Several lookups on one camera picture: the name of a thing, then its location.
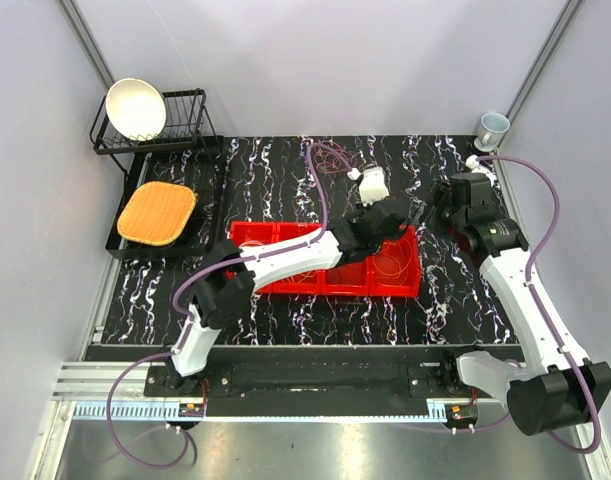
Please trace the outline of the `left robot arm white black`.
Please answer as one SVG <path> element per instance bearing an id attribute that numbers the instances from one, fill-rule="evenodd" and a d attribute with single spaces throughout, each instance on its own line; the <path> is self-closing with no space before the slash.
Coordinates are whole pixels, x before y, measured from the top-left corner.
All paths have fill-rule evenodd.
<path id="1" fill-rule="evenodd" d="M 404 236 L 410 223 L 406 207 L 386 198 L 292 239 L 246 248 L 231 240 L 216 244 L 173 295 L 173 308 L 185 323 L 171 347 L 166 384 L 181 396 L 199 388 L 221 330 L 243 317 L 259 289 L 310 271 L 361 263 L 384 242 Z"/>

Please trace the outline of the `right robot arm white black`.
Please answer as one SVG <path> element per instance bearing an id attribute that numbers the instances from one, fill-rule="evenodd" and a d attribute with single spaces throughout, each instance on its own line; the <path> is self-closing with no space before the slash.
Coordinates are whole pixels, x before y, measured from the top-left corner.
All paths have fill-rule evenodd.
<path id="1" fill-rule="evenodd" d="M 611 390 L 611 368 L 593 362 L 573 338 L 538 275 L 518 223 L 500 208 L 489 178 L 459 173 L 437 181 L 414 222 L 447 236 L 469 256 L 501 302 L 523 352 L 523 367 L 479 347 L 458 350 L 439 371 L 451 396 L 476 388 L 498 400 L 531 436 L 590 423 Z"/>

